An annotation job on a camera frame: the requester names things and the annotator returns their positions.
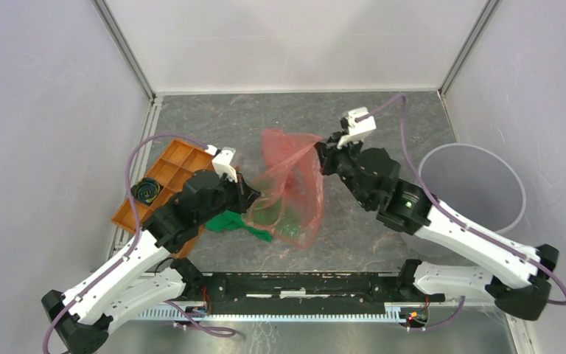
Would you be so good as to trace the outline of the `red plastic trash bag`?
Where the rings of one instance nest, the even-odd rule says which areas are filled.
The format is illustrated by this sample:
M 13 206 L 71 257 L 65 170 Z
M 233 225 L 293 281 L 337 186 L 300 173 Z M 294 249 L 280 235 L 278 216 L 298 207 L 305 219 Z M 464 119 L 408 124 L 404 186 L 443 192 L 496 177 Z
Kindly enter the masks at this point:
M 311 133 L 265 129 L 261 134 L 265 172 L 249 183 L 260 196 L 242 219 L 248 226 L 300 249 L 310 247 L 324 215 L 324 177 Z

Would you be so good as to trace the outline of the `grey plastic trash bin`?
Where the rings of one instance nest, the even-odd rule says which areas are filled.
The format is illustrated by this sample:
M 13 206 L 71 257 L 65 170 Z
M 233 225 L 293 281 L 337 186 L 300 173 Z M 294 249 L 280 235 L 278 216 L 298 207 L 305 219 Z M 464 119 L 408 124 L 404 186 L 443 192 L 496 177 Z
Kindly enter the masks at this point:
M 425 186 L 440 201 L 477 224 L 514 242 L 522 235 L 526 196 L 514 169 L 481 147 L 439 146 L 413 164 Z

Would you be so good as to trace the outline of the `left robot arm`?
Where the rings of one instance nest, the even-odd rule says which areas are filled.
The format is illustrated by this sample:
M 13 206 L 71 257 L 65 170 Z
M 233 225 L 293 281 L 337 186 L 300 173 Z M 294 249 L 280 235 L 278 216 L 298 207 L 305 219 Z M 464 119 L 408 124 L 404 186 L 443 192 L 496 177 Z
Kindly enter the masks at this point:
M 259 196 L 240 173 L 236 178 L 211 170 L 194 173 L 92 275 L 67 291 L 50 290 L 43 295 L 41 304 L 51 322 L 43 352 L 49 351 L 49 338 L 56 333 L 68 353 L 95 353 L 111 332 L 147 306 L 178 296 L 196 299 L 202 281 L 190 273 L 170 270 L 138 289 L 130 291 L 128 286 L 155 264 L 177 254 L 207 221 L 225 211 L 244 213 Z

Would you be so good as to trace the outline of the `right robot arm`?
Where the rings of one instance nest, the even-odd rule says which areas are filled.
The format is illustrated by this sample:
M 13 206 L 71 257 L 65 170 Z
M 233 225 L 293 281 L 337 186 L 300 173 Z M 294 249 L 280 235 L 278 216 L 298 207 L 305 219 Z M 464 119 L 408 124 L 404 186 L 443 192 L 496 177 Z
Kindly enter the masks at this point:
M 315 144 L 321 173 L 337 175 L 356 202 L 395 232 L 439 244 L 474 263 L 439 266 L 407 260 L 396 281 L 406 301 L 422 294 L 481 298 L 505 313 L 536 321 L 550 298 L 559 250 L 505 239 L 459 215 L 422 187 L 399 177 L 400 164 L 383 148 L 363 149 L 361 142 L 338 146 L 335 133 Z

